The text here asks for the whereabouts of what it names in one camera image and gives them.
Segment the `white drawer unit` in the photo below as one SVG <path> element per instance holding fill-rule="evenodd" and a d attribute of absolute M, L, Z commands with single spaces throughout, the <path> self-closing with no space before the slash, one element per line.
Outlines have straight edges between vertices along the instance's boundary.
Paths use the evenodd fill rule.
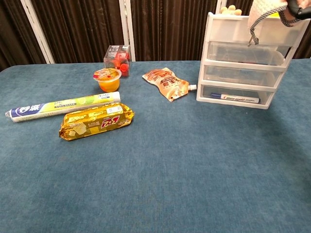
<path fill-rule="evenodd" d="M 286 27 L 268 17 L 255 30 L 259 45 L 250 47 L 247 21 L 248 16 L 208 14 L 198 101 L 269 108 L 310 20 Z"/>

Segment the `jelly cup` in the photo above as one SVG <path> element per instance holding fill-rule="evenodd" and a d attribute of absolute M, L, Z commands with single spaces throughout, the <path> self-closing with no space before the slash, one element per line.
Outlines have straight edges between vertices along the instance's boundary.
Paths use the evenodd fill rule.
<path fill-rule="evenodd" d="M 120 86 L 121 71 L 114 68 L 104 68 L 97 70 L 93 78 L 99 84 L 99 87 L 104 92 L 114 92 Z"/>

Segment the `blue toothpaste logo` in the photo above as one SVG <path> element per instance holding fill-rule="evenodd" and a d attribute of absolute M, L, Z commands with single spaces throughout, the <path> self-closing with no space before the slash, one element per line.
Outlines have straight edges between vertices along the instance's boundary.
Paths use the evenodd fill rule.
<path fill-rule="evenodd" d="M 12 117 L 21 117 L 21 116 L 33 115 L 33 114 L 40 112 L 43 105 L 44 104 L 42 103 L 42 104 L 36 104 L 36 105 L 32 105 L 32 106 L 14 108 L 11 111 L 11 115 L 12 115 Z"/>

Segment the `barcode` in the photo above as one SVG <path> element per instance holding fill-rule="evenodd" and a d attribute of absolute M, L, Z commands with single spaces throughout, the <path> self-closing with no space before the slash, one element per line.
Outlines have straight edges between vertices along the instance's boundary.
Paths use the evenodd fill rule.
<path fill-rule="evenodd" d="M 122 107 L 120 105 L 115 106 L 115 107 L 111 107 L 111 108 L 107 108 L 107 114 L 116 113 L 119 111 L 122 111 Z"/>

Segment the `blue tablecloth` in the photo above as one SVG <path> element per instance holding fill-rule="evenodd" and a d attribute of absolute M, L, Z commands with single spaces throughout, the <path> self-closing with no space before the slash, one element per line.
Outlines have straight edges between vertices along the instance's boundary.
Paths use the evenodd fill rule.
<path fill-rule="evenodd" d="M 131 125 L 58 137 L 63 115 L 5 111 L 101 93 L 102 64 L 0 73 L 0 232 L 311 231 L 311 60 L 292 61 L 269 110 L 167 101 L 142 79 L 168 67 L 196 84 L 199 61 L 135 62 L 121 80 Z"/>

